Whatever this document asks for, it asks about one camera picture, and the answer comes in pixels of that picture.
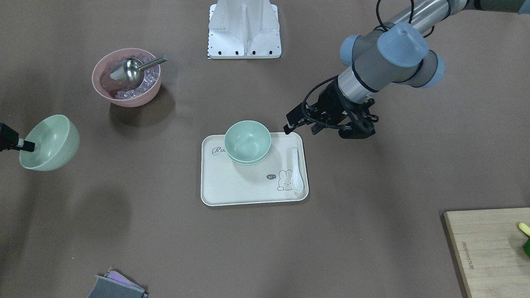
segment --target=green object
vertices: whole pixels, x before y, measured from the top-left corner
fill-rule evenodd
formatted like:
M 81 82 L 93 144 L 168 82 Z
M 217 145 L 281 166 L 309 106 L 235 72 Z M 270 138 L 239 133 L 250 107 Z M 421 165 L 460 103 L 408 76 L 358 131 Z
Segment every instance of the green object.
M 525 254 L 530 258 L 530 238 L 523 244 L 523 249 L 525 250 Z
M 79 147 L 79 132 L 64 115 L 50 116 L 37 124 L 25 139 L 35 151 L 21 151 L 20 164 L 30 170 L 51 171 L 68 163 Z
M 271 137 L 261 123 L 245 120 L 232 125 L 225 135 L 228 156 L 241 164 L 255 164 L 269 153 Z

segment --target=rectangular tray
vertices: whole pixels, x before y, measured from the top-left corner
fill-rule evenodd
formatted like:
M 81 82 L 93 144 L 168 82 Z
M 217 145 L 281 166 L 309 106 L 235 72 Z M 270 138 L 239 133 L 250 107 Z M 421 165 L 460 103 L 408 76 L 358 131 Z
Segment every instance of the rectangular tray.
M 224 149 L 225 135 L 202 141 L 200 196 L 208 206 L 301 201 L 309 194 L 302 138 L 297 133 L 271 133 L 269 154 L 257 164 L 233 161 Z M 298 148 L 304 190 L 291 187 L 293 161 L 290 148 Z

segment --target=bunny print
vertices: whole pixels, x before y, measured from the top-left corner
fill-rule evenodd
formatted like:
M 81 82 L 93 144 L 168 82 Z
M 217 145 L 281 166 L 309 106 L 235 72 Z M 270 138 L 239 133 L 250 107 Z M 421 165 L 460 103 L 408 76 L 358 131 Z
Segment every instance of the bunny print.
M 292 186 L 291 186 L 291 177 L 293 176 L 293 171 L 292 170 L 281 170 L 279 173 L 278 173 L 278 177 L 280 178 L 280 180 L 278 181 L 278 190 L 279 191 L 282 191 L 282 190 L 292 190 Z

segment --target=cutting board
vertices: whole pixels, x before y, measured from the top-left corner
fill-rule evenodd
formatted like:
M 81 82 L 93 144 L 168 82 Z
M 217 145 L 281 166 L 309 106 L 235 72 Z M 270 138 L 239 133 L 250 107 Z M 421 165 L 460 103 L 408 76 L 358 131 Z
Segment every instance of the cutting board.
M 530 224 L 530 208 L 444 213 L 469 298 L 530 296 L 528 237 L 517 224 Z

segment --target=spoon handle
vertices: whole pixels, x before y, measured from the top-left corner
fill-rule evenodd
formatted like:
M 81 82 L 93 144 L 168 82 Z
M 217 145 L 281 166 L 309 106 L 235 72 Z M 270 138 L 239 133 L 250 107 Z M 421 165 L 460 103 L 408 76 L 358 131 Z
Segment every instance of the spoon handle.
M 160 63 L 164 63 L 167 61 L 166 55 L 162 55 L 162 57 L 158 57 L 155 60 L 151 60 L 149 62 L 143 63 L 142 65 L 138 66 L 138 69 L 143 72 L 144 70 L 151 68 L 153 66 L 156 66 Z

